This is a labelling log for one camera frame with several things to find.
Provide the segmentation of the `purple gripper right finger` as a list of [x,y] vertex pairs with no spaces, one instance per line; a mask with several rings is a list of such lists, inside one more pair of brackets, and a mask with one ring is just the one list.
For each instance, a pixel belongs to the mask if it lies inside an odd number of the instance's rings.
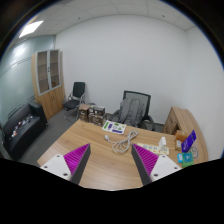
[[148,185],[181,170],[181,167],[168,156],[156,155],[136,144],[132,145],[131,154],[143,185]]

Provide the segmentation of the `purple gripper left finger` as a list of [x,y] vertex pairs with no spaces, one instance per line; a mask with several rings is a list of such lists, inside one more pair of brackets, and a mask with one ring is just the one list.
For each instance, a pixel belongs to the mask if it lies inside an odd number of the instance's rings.
[[65,155],[56,154],[42,165],[41,169],[75,184],[79,184],[90,154],[90,145],[86,144]]

